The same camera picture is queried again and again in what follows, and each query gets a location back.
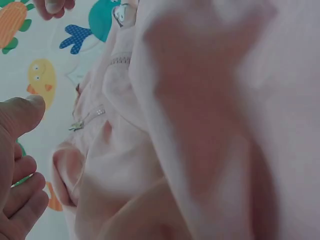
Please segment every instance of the baby clothing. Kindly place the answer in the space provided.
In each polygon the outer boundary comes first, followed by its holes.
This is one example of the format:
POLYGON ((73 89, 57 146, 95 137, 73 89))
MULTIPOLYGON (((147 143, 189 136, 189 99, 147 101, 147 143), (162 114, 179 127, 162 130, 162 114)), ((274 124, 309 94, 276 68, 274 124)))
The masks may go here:
POLYGON ((317 239, 317 7, 115 8, 52 156, 70 239, 317 239))

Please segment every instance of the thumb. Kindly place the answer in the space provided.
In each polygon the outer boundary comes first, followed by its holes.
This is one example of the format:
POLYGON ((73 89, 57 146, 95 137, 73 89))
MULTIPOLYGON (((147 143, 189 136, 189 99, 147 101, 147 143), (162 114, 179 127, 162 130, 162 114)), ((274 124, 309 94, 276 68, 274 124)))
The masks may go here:
POLYGON ((57 14, 65 5, 65 0, 45 0, 45 8, 49 14, 57 14))
POLYGON ((40 123, 45 110, 45 101, 39 95, 0 102, 0 128, 4 128, 15 141, 40 123))

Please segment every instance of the cartoon fish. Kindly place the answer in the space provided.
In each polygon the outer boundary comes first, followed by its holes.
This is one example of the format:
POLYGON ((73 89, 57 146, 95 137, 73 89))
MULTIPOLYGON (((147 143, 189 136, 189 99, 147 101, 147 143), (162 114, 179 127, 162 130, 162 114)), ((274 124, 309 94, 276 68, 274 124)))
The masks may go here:
POLYGON ((51 182, 47 181, 45 184, 48 187, 50 195, 51 195, 51 198, 49 199, 49 203, 48 203, 48 208, 51 208, 52 210, 55 210, 57 212, 62 212, 63 211, 62 205, 59 202, 59 200, 54 192, 54 188, 52 187, 51 182))
POLYGON ((27 91, 41 95, 45 101, 46 111, 51 107, 57 88, 54 66, 45 58, 34 60, 28 70, 29 85, 27 91))
POLYGON ((70 53, 76 55, 79 53, 85 39, 94 35, 102 42, 106 42, 112 25, 112 10, 119 6, 120 0, 99 0, 90 10, 89 26, 90 28, 80 27, 70 24, 65 27, 65 31, 71 36, 61 42, 59 48, 64 49, 72 46, 70 53))

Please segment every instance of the finger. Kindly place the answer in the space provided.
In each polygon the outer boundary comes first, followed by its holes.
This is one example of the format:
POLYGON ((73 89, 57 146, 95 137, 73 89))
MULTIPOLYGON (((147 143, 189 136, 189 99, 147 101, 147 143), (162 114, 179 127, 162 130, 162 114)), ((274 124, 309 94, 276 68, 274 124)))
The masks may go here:
POLYGON ((65 15, 65 9, 62 8, 58 13, 56 13, 56 14, 54 15, 54 17, 55 17, 56 19, 60 19, 60 18, 62 18, 64 15, 65 15))
POLYGON ((32 156, 24 156, 14 162, 12 184, 34 174, 37 170, 37 163, 32 156))
POLYGON ((5 129, 15 141, 40 123, 45 109, 45 101, 39 95, 31 95, 27 99, 15 97, 0 102, 0 128, 5 129))
POLYGON ((24 183, 12 187, 3 213, 11 218, 35 193, 44 189, 45 186, 44 176, 37 172, 24 183))
POLYGON ((23 152, 19 143, 14 144, 14 160, 22 158, 23 152))
POLYGON ((52 19, 52 14, 48 13, 44 0, 33 0, 36 10, 44 20, 52 19))
POLYGON ((25 239, 32 227, 47 208, 49 197, 44 191, 38 191, 30 200, 10 219, 19 236, 10 239, 25 239))
POLYGON ((75 7, 75 0, 65 0, 64 7, 67 10, 71 10, 75 7))
POLYGON ((65 5, 65 0, 44 0, 44 2, 45 9, 52 15, 57 14, 65 5))

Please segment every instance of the fingertip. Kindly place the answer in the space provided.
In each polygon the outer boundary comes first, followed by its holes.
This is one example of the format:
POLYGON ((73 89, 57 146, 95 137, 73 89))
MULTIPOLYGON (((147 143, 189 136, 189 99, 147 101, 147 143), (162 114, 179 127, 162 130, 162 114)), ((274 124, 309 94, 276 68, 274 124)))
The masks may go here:
POLYGON ((57 14, 54 15, 56 19, 60 19, 65 15, 65 9, 62 8, 57 14))
POLYGON ((67 10, 72 10, 76 5, 75 0, 66 0, 64 3, 64 7, 67 10))
POLYGON ((49 14, 55 15, 64 8, 64 0, 45 0, 45 9, 49 14))

